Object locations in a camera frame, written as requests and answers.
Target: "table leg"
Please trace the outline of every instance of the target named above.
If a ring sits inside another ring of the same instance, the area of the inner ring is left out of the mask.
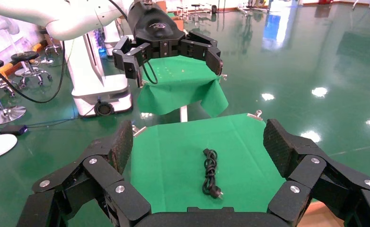
[[[184,105],[179,109],[181,122],[188,122],[188,106]]]

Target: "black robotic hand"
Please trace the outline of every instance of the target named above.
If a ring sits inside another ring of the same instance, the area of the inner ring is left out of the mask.
[[[153,58],[186,56],[206,62],[221,75],[223,62],[217,41],[196,32],[180,31],[176,23],[157,4],[135,3],[128,13],[134,40],[124,36],[113,50],[115,67],[141,87],[140,67]]]

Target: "green table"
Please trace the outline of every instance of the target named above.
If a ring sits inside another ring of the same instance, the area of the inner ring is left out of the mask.
[[[187,207],[266,212],[285,180],[263,147],[264,127],[263,121],[239,114],[147,128],[134,138],[124,175],[153,213]],[[223,200],[202,193],[205,148],[218,153],[216,181]]]
[[[211,117],[216,117],[227,108],[220,77],[210,71],[204,61],[177,56],[152,59],[150,63],[159,82],[143,86],[138,97],[141,112],[163,115],[200,100]],[[147,65],[146,70],[154,80]],[[145,74],[143,79],[149,81]]]

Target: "green floor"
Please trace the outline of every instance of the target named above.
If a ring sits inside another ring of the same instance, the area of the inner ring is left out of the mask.
[[[318,145],[332,158],[370,175],[370,9],[335,4],[328,17],[324,7],[290,8],[289,15],[266,18],[255,14],[219,14],[200,31],[218,40],[224,61],[221,83],[229,106],[221,114],[263,111],[278,119],[291,133],[315,132]],[[191,22],[185,25],[194,29]],[[115,73],[103,61],[106,74]],[[44,67],[54,76],[39,88],[32,79],[26,94],[47,99],[58,85],[60,67]],[[95,138],[112,133],[119,122],[130,119],[138,127],[179,121],[179,111],[164,116],[141,114],[136,104],[139,89],[131,82],[134,109],[117,115],[74,120],[50,128],[32,129],[0,157],[0,226],[15,226],[32,184],[66,165]],[[325,97],[312,90],[324,87]],[[73,118],[77,115],[68,77],[57,98],[33,104],[0,91],[4,105],[23,105],[24,117],[14,124],[32,124]],[[274,96],[274,99],[262,98]],[[188,107],[189,120],[208,118],[198,103]],[[110,226],[95,203],[89,203],[70,226]]]

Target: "red object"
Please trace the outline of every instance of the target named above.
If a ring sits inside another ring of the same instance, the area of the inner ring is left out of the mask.
[[[319,5],[326,5],[333,3],[333,0],[319,0]]]

